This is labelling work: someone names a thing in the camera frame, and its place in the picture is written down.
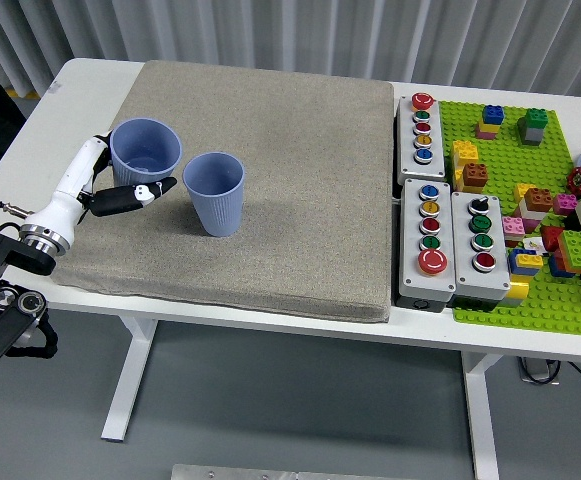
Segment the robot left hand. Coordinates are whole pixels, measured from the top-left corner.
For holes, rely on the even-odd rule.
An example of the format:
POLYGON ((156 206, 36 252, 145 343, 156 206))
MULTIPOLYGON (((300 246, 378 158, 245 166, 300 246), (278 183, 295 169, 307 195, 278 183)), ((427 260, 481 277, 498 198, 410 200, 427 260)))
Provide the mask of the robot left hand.
POLYGON ((86 212, 102 217, 139 210, 167 193, 177 183, 172 172, 182 155, 179 136, 150 118, 130 119, 92 137, 72 160, 50 203, 24 220, 20 238, 69 249, 86 212))

